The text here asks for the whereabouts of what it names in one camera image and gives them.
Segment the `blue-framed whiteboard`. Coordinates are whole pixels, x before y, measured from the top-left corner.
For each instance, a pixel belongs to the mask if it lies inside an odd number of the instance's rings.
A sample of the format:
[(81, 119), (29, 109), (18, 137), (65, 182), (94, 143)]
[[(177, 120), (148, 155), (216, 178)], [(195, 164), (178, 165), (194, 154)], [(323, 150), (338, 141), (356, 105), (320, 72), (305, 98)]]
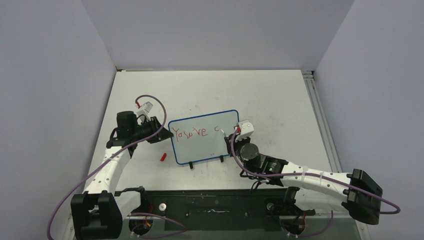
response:
[(227, 156), (223, 129), (226, 134), (234, 132), (240, 121), (239, 112), (230, 109), (220, 112), (185, 117), (169, 121), (175, 161), (178, 165), (201, 162)]

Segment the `red marker cap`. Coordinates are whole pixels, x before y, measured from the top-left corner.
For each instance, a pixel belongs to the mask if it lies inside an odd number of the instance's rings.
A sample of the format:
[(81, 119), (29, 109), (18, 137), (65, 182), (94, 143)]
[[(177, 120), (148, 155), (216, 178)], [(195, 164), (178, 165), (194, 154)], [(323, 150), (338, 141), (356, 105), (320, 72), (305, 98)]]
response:
[(167, 157), (167, 153), (164, 153), (162, 157), (160, 158), (160, 161), (163, 162), (166, 159), (166, 157)]

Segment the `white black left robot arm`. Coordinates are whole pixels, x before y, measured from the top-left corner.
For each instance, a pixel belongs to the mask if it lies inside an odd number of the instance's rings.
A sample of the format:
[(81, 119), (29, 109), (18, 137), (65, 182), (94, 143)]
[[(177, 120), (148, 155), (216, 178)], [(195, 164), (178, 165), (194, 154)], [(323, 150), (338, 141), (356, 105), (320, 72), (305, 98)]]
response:
[(174, 136), (155, 116), (138, 123), (134, 112), (122, 111), (116, 122), (94, 178), (83, 193), (71, 199), (74, 235), (78, 240), (117, 239), (123, 220), (131, 211), (141, 216), (149, 210), (149, 201), (139, 193), (125, 194), (116, 200), (117, 184), (140, 141), (154, 144)]

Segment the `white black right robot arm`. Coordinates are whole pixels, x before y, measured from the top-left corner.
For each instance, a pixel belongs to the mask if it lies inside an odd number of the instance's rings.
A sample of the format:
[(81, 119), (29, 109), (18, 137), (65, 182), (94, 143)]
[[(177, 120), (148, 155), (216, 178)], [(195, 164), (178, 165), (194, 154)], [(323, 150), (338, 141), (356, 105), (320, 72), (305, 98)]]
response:
[(377, 225), (381, 215), (382, 188), (361, 169), (328, 172), (297, 165), (291, 161), (260, 153), (250, 138), (224, 141), (231, 157), (242, 168), (241, 176), (287, 189), (283, 209), (324, 210), (349, 214), (354, 220)]

